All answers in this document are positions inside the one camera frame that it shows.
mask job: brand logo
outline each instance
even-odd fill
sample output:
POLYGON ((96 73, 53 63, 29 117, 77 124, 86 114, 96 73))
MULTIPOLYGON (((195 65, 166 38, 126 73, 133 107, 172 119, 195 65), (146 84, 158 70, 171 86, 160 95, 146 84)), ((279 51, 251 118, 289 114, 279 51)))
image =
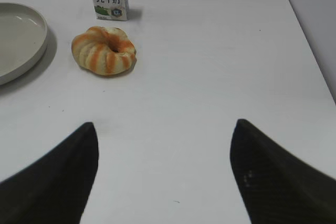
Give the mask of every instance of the brand logo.
POLYGON ((112 14, 114 17, 119 18, 119 17, 122 16, 122 10, 116 8, 116 9, 112 10, 111 14, 112 14))

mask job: wall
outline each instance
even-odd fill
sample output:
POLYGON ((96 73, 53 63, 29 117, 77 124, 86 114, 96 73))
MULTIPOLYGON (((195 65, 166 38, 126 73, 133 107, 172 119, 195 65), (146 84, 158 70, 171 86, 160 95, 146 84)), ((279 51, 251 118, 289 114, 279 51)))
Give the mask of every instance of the wall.
POLYGON ((336 100, 336 0, 290 0, 336 100))

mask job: white plate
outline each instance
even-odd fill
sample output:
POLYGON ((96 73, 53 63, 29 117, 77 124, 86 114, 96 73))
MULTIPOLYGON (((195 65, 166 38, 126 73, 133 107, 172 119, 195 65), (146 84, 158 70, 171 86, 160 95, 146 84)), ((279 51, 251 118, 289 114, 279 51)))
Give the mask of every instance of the white plate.
POLYGON ((48 27, 31 7, 0 3, 0 85, 29 70, 47 47, 48 27))

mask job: orange striped pastry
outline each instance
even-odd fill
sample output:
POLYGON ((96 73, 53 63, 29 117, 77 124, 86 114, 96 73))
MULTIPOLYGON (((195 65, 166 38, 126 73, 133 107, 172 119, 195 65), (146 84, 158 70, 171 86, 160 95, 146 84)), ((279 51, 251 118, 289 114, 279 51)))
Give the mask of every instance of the orange striped pastry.
POLYGON ((123 30, 100 26, 93 26, 76 36, 71 51, 78 65, 103 76, 128 70, 135 62, 136 54, 123 30))

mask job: white table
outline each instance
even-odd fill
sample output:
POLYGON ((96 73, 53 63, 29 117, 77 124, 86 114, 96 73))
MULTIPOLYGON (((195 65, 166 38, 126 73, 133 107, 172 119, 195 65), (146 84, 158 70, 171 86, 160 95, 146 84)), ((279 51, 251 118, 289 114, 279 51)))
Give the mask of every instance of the white table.
POLYGON ((229 163, 238 118, 336 177, 334 102, 288 0, 130 0, 128 22, 96 20, 92 0, 0 2, 36 8, 51 30, 43 60, 0 87, 0 179, 93 121, 82 224, 249 223, 229 163), (93 25, 128 33, 130 74, 77 66, 70 43, 93 25))

